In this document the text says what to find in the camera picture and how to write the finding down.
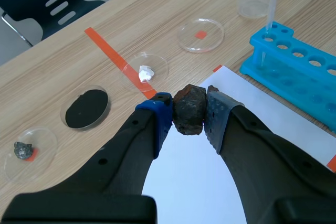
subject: orange tape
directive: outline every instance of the orange tape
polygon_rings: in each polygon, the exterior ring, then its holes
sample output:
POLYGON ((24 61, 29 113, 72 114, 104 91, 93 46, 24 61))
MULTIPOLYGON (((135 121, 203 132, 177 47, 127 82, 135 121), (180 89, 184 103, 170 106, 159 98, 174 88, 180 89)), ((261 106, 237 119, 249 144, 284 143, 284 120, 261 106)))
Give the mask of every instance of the orange tape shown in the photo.
POLYGON ((213 71, 216 72, 218 69, 220 69, 222 65, 219 65, 217 68, 215 68, 213 71))
POLYGON ((334 172, 336 173, 336 155, 329 161, 327 166, 334 172))
POLYGON ((38 152, 38 149, 37 148, 33 148, 32 155, 29 158, 25 159, 25 161, 28 161, 28 162, 34 161, 34 159, 35 159, 35 157, 37 155, 37 152, 38 152))
POLYGON ((107 55, 107 57, 112 60, 112 62, 123 71, 125 76, 137 87, 137 89, 141 90, 150 90, 150 91, 141 91, 147 99, 151 99, 156 95, 156 90, 149 83, 141 83, 139 79, 138 72, 135 71, 125 61, 93 28, 89 27, 85 30, 85 33, 90 37, 90 39, 107 55))
POLYGON ((206 32, 205 31, 198 31, 198 33, 195 35, 197 39, 204 39, 206 37, 206 32))

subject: white paper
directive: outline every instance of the white paper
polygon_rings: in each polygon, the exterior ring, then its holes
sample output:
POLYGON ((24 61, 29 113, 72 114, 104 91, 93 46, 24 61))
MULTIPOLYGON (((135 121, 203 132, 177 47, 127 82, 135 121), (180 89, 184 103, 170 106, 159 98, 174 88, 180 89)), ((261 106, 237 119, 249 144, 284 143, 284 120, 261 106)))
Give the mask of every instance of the white paper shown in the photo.
MULTIPOLYGON (((255 113, 274 133, 326 165, 336 139, 226 67, 202 83, 213 85, 255 113)), ((245 224, 231 174, 204 132, 183 136, 172 127, 148 172, 143 194, 152 196, 159 224, 245 224)))

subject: white crystal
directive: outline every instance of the white crystal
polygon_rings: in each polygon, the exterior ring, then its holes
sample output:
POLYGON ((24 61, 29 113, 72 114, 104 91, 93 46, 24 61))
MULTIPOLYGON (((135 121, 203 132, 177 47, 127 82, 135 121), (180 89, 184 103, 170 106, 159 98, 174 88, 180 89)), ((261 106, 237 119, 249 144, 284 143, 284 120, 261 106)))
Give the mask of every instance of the white crystal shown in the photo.
POLYGON ((139 79, 142 83, 150 81, 154 76, 154 71, 149 66, 140 66, 139 79))

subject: dark blue chair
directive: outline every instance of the dark blue chair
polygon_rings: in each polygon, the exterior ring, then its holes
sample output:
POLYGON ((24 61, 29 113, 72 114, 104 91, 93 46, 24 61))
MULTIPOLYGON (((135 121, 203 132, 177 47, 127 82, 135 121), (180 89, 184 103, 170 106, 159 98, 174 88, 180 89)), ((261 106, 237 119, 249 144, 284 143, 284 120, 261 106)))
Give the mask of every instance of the dark blue chair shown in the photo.
POLYGON ((84 0, 0 0, 0 7, 4 10, 2 20, 19 34, 26 43, 32 46, 32 44, 5 19, 6 15, 15 21, 26 18, 36 20, 42 27, 43 40, 103 3, 104 1, 84 0))

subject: black powder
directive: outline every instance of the black powder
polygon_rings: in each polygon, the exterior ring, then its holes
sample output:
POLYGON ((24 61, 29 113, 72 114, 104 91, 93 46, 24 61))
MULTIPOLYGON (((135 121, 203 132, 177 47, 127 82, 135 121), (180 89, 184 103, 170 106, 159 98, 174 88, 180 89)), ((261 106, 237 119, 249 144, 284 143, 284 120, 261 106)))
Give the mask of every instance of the black powder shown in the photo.
POLYGON ((65 121, 70 128, 80 129, 94 123, 108 105, 108 95, 98 89, 86 91, 68 108, 65 121))

